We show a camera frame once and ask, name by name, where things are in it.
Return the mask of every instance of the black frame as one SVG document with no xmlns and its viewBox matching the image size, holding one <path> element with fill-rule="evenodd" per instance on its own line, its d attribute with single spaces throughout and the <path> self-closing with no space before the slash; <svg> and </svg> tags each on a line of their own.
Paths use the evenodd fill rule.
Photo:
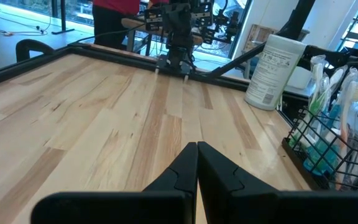
<svg viewBox="0 0 358 224">
<path fill-rule="evenodd" d="M 34 58 L 29 58 L 27 60 L 17 62 L 13 65 L 0 68 L 0 83 L 69 54 L 78 54 L 85 57 L 105 60 L 108 62 L 120 63 L 123 65 L 137 67 L 149 71 L 155 71 L 157 66 L 157 60 L 150 60 L 135 55 L 128 55 L 115 51 L 104 50 L 101 48 L 93 47 L 90 44 L 72 43 L 67 45 L 66 47 L 57 49 L 53 52 L 48 52 L 47 54 L 39 55 Z M 183 75 L 176 74 L 176 73 L 170 73 L 170 74 L 161 73 L 161 74 L 183 77 Z M 232 88 L 240 91 L 246 91 L 249 86 L 249 83 L 242 82 L 240 80 L 236 80 L 233 78 L 228 78 L 224 76 L 211 77 L 202 74 L 203 72 L 199 71 L 196 74 L 189 75 L 188 78 L 195 81 L 223 86 L 226 88 Z M 301 101 L 307 100 L 307 98 L 305 98 L 304 96 L 300 96 L 285 91 L 283 93 L 283 97 L 290 97 Z"/>
</svg>

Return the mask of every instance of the red shirt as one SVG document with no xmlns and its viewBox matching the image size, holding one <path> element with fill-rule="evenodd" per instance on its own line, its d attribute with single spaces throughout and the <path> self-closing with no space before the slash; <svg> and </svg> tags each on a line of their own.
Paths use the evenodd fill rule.
<svg viewBox="0 0 358 224">
<path fill-rule="evenodd" d="M 151 0 L 152 3 L 168 0 Z M 124 15 L 136 15 L 139 12 L 140 0 L 93 0 L 93 4 L 120 12 Z"/>
</svg>

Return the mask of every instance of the floor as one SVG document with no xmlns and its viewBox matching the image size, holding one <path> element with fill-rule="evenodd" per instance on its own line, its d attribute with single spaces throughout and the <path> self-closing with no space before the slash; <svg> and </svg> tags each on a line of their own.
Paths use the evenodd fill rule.
<svg viewBox="0 0 358 224">
<path fill-rule="evenodd" d="M 60 31 L 60 20 L 55 18 L 49 18 L 48 16 L 40 15 L 34 12 L 14 8 L 0 4 L 0 17 L 9 19 L 7 21 L 0 18 L 0 30 L 6 31 L 36 31 L 33 28 L 23 26 L 40 26 L 43 29 L 47 29 L 47 35 L 13 35 L 11 37 L 5 37 L 0 34 L 0 68 L 16 63 L 15 46 L 18 41 L 23 39 L 35 39 L 48 44 L 49 46 L 58 49 L 64 47 L 69 43 L 72 43 L 78 39 L 93 35 L 93 28 L 82 24 L 76 24 L 74 22 L 68 22 L 68 28 L 75 28 L 73 32 L 67 32 L 65 34 L 53 35 L 52 31 Z M 152 55 L 156 56 L 160 53 L 160 45 L 153 42 Z M 39 55 L 37 52 L 32 52 L 31 56 Z M 214 55 L 204 54 L 202 52 L 195 52 L 196 66 L 206 70 L 215 69 L 218 66 L 224 65 L 230 62 L 227 58 L 217 57 Z M 238 70 L 231 70 L 230 74 L 238 78 L 242 77 L 242 73 Z"/>
<path fill-rule="evenodd" d="M 289 125 L 243 97 L 79 55 L 0 83 L 0 224 L 28 223 L 54 192 L 142 190 L 191 141 L 277 189 L 308 189 L 280 144 Z"/>
</svg>

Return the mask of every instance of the table leg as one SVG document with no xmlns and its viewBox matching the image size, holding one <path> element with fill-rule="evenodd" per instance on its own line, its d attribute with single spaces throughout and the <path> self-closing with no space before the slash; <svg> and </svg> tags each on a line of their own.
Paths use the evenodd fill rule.
<svg viewBox="0 0 358 224">
<path fill-rule="evenodd" d="M 244 71 L 244 78 L 245 79 L 249 79 L 249 73 L 250 73 L 250 69 L 251 69 L 251 60 L 248 60 L 247 62 L 247 65 L 246 65 L 246 69 Z"/>
<path fill-rule="evenodd" d="M 134 51 L 135 32 L 136 32 L 135 30 L 131 30 L 128 32 L 127 51 L 129 51 L 129 52 Z"/>
<path fill-rule="evenodd" d="M 150 47 L 152 45 L 152 37 L 153 37 L 152 34 L 149 34 L 147 36 L 146 56 L 150 55 Z"/>
</svg>

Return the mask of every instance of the toothbrush head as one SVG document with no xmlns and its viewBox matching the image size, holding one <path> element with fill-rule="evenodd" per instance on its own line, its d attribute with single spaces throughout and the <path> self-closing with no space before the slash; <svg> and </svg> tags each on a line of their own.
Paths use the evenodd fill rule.
<svg viewBox="0 0 358 224">
<path fill-rule="evenodd" d="M 322 79 L 323 77 L 323 64 L 322 63 L 318 63 L 316 65 L 313 65 L 313 79 L 316 80 L 316 84 L 319 85 L 319 81 Z"/>
<path fill-rule="evenodd" d="M 347 90 L 347 94 L 349 94 L 349 100 L 352 102 L 358 101 L 358 82 L 351 81 L 349 84 L 349 89 Z"/>
<path fill-rule="evenodd" d="M 345 88 L 349 86 L 350 82 L 353 81 L 356 77 L 357 77 L 357 73 L 350 71 L 342 82 L 341 91 L 344 91 Z"/>
<path fill-rule="evenodd" d="M 339 83 L 339 81 L 341 81 L 344 72 L 345 71 L 343 69 L 339 69 L 338 71 L 336 71 L 334 75 L 332 75 L 332 77 L 329 79 L 329 84 L 333 86 Z"/>
</svg>

